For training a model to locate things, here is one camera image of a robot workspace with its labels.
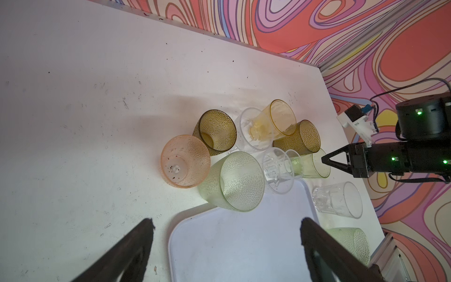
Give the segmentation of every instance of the amber cup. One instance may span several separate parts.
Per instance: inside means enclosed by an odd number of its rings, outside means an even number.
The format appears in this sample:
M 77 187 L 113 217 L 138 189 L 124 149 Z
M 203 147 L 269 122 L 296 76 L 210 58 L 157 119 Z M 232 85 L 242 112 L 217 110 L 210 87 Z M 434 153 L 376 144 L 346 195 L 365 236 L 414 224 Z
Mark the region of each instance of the amber cup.
M 193 136 L 207 147 L 210 156 L 232 149 L 236 142 L 236 127 L 233 120 L 223 111 L 206 111 L 194 128 Z
M 303 156 L 318 152 L 321 140 L 316 127 L 310 121 L 303 120 L 297 123 L 292 135 L 274 140 L 272 145 L 284 151 L 293 149 Z

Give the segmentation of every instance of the table surface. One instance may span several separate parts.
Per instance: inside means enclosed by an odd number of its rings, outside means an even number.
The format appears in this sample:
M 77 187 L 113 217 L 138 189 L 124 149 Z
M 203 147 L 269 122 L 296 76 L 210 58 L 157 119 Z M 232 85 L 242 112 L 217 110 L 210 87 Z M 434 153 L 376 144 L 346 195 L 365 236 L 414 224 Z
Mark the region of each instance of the table surface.
M 170 280 L 172 228 L 210 206 L 167 185 L 159 157 L 206 110 L 235 119 L 282 99 L 326 152 L 347 144 L 316 67 L 89 1 L 7 1 L 0 19 L 2 281 L 71 280 L 145 217 L 156 226 L 145 280 Z M 362 218 L 320 223 L 362 228 L 373 251 L 383 233 L 363 181 L 332 169 L 308 182 L 346 180 Z

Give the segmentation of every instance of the textured plastic cup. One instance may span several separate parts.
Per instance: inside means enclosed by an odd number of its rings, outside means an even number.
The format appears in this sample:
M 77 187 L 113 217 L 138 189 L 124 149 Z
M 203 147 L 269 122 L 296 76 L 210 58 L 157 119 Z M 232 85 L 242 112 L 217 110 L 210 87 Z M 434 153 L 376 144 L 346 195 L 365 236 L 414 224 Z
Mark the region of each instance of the textured plastic cup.
M 163 179 L 169 185 L 191 188 L 205 180 L 211 159 L 201 140 L 191 135 L 179 135 L 164 146 L 160 165 Z
M 225 112 L 209 110 L 200 117 L 193 136 L 206 145 L 210 156 L 216 156 L 229 151 L 235 145 L 236 128 Z
M 313 203 L 322 213 L 360 218 L 363 212 L 362 198 L 351 182 L 317 187 L 312 192 Z
M 254 157 L 237 151 L 215 163 L 198 189 L 202 198 L 217 207 L 248 212 L 263 198 L 265 177 Z
M 272 145 L 284 151 L 293 149 L 303 156 L 318 152 L 321 148 L 321 140 L 313 123 L 303 120 L 297 123 L 292 135 L 278 140 L 274 138 Z
M 365 266 L 370 261 L 368 240 L 360 228 L 340 227 L 326 230 L 340 245 L 348 250 L 356 259 Z

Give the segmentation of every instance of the cup base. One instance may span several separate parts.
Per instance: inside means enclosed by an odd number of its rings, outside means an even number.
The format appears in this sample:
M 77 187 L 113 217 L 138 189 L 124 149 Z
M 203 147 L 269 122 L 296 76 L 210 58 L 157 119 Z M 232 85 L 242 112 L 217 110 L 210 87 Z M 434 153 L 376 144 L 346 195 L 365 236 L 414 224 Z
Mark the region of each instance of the cup base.
M 171 182 L 178 184 L 188 173 L 188 165 L 180 156 L 169 157 L 163 166 L 163 172 Z

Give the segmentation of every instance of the plastic cup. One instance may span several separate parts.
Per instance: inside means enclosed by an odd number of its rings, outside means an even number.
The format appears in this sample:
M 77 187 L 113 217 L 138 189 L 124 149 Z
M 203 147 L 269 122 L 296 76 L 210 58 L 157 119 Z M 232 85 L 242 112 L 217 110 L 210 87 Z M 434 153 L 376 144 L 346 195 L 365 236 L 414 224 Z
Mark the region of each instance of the plastic cup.
M 255 137 L 255 132 L 252 135 L 251 131 L 255 129 L 255 119 L 259 116 L 260 129 L 265 132 L 269 132 L 270 138 L 260 140 Z M 239 117 L 235 120 L 237 137 L 235 146 L 230 150 L 244 151 L 247 153 L 262 152 L 272 146 L 273 131 L 271 121 L 265 114 L 262 115 L 262 111 L 257 108 L 245 109 Z
M 233 120 L 223 111 L 206 111 L 194 128 L 193 136 L 206 146 L 210 156 L 227 152 L 235 145 L 236 128 Z
M 285 153 L 290 159 L 291 165 L 293 167 L 293 177 L 295 179 L 302 178 L 302 167 L 299 167 L 301 156 L 293 149 L 286 150 Z
M 362 216 L 362 199 L 351 182 L 317 187 L 312 192 L 312 198 L 319 212 L 352 218 Z
M 274 138 L 272 145 L 284 151 L 293 149 L 301 156 L 319 151 L 321 140 L 316 127 L 310 121 L 300 121 L 295 129 L 295 132 L 290 136 L 278 140 Z
M 370 261 L 369 245 L 362 229 L 340 227 L 327 229 L 326 232 L 356 257 L 356 259 L 368 266 Z
M 191 188 L 207 177 L 211 159 L 201 140 L 191 135 L 179 135 L 164 146 L 160 165 L 163 179 L 169 185 Z
M 319 149 L 318 152 L 313 154 L 300 156 L 299 158 L 290 158 L 295 177 L 327 178 L 331 173 L 331 167 L 322 163 L 321 158 L 325 155 L 326 153 L 322 149 Z
M 271 127 L 266 126 L 268 117 Z M 255 118 L 250 133 L 257 140 L 276 140 L 292 135 L 295 128 L 296 117 L 290 106 L 282 100 L 274 100 Z
M 265 177 L 254 157 L 238 151 L 215 163 L 198 189 L 202 198 L 215 206 L 248 212 L 263 198 Z
M 265 175 L 267 192 L 286 194 L 293 187 L 294 174 L 290 158 L 279 148 L 269 148 L 259 153 L 256 159 L 260 163 Z

